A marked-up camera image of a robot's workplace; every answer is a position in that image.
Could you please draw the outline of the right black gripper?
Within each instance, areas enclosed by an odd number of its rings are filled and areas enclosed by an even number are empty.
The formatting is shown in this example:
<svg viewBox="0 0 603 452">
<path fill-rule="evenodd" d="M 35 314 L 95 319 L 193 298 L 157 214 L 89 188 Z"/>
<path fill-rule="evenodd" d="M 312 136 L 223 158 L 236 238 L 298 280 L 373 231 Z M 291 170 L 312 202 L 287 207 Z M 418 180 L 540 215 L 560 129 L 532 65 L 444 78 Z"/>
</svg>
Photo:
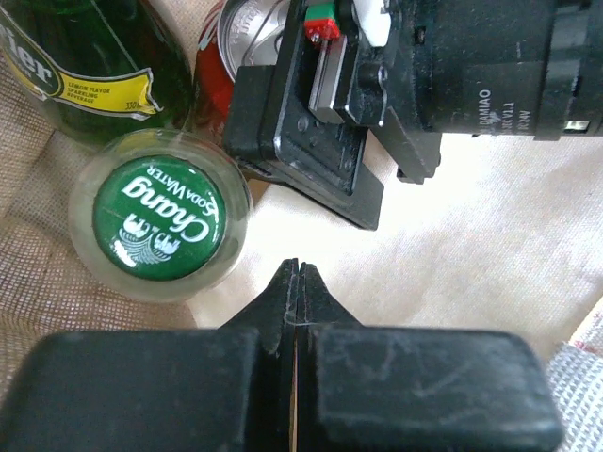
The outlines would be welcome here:
<svg viewBox="0 0 603 452">
<path fill-rule="evenodd" d="M 375 230 L 368 136 L 421 184 L 445 134 L 601 135 L 600 2 L 384 1 L 381 14 L 374 46 L 351 1 L 290 5 L 273 77 L 279 184 Z"/>
</svg>

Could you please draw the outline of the canvas tote bag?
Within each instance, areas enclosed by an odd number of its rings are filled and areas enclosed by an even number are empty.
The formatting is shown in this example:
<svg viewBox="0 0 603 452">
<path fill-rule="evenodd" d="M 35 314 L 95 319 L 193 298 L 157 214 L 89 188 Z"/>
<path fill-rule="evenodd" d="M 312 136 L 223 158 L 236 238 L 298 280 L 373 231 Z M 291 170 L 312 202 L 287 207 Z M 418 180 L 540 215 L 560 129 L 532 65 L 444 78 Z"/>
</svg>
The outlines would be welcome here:
<svg viewBox="0 0 603 452">
<path fill-rule="evenodd" d="M 184 128 L 148 129 L 215 144 L 192 131 L 190 69 Z M 375 230 L 279 184 L 274 163 L 215 144 L 252 195 L 244 249 L 218 285 L 167 303 L 109 288 L 74 249 L 71 193 L 107 144 L 59 130 L 49 164 L 6 206 L 1 300 L 62 306 L 77 295 L 91 320 L 35 323 L 39 341 L 1 408 L 3 450 L 554 451 L 568 441 L 535 354 L 557 325 L 555 302 L 569 313 L 602 290 L 602 133 L 445 134 L 421 184 L 401 181 L 368 136 L 363 162 L 383 185 Z M 315 265 L 362 326 L 313 328 L 301 351 L 295 318 L 280 354 L 255 328 L 220 329 L 293 258 Z"/>
</svg>

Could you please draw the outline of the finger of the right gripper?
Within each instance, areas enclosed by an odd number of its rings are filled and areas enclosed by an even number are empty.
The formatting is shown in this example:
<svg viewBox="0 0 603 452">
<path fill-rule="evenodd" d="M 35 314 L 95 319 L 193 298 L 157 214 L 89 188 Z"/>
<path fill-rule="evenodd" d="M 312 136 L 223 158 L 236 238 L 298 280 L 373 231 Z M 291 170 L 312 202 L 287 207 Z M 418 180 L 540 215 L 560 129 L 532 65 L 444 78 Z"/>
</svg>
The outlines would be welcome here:
<svg viewBox="0 0 603 452">
<path fill-rule="evenodd" d="M 241 66 L 236 73 L 222 144 L 234 159 L 274 163 L 274 150 L 261 138 L 274 65 Z"/>
</svg>

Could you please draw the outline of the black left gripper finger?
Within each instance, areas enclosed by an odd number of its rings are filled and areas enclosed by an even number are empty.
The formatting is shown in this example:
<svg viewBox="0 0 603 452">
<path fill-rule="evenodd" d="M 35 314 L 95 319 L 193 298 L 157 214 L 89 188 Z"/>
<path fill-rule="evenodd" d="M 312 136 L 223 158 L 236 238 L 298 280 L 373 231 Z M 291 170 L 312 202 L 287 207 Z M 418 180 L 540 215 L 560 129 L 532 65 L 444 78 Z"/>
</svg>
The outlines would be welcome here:
<svg viewBox="0 0 603 452">
<path fill-rule="evenodd" d="M 297 258 L 285 259 L 267 287 L 240 312 L 223 324 L 226 328 L 255 328 L 267 354 L 280 354 L 288 347 L 297 313 L 300 264 Z"/>
</svg>

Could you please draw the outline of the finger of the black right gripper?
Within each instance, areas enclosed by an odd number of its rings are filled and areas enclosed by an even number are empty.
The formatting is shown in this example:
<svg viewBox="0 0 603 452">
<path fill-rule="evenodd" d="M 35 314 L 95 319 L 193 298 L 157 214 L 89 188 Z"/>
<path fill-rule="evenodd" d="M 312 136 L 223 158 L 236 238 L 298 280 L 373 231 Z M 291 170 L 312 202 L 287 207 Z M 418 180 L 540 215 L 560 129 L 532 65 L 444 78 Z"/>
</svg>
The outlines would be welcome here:
<svg viewBox="0 0 603 452">
<path fill-rule="evenodd" d="M 315 265 L 302 263 L 299 277 L 296 334 L 301 351 L 309 350 L 310 330 L 313 328 L 329 325 L 362 326 L 330 293 Z"/>
</svg>

